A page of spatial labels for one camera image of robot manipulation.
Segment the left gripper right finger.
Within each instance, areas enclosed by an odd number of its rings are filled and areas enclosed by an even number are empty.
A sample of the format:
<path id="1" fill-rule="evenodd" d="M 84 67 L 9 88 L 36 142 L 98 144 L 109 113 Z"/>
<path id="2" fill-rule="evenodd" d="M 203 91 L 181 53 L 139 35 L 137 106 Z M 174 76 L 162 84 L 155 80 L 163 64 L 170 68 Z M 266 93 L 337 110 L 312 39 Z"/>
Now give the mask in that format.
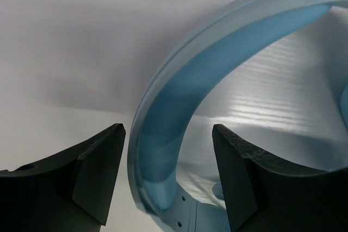
<path id="1" fill-rule="evenodd" d="M 227 127 L 212 131 L 231 231 L 347 231 L 347 169 L 282 159 Z"/>

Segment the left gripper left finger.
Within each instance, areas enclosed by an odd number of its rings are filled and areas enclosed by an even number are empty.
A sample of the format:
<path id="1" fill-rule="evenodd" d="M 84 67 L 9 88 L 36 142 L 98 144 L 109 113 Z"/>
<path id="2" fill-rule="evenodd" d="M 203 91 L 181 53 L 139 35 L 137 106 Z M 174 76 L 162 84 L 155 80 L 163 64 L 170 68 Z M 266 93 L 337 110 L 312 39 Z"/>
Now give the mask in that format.
<path id="1" fill-rule="evenodd" d="M 100 231 L 126 131 L 113 124 L 47 158 L 1 171 L 1 231 Z"/>

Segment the light blue headphones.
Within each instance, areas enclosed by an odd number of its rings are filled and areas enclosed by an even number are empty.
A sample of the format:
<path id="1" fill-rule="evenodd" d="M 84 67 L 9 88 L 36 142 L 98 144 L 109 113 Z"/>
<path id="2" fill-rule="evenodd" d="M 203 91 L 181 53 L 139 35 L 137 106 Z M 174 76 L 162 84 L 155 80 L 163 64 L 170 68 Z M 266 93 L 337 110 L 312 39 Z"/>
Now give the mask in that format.
<path id="1" fill-rule="evenodd" d="M 234 0 L 193 29 L 149 84 L 129 135 L 127 171 L 138 209 L 165 231 L 231 231 L 225 210 L 176 180 L 189 121 L 226 75 L 262 49 L 347 0 Z"/>

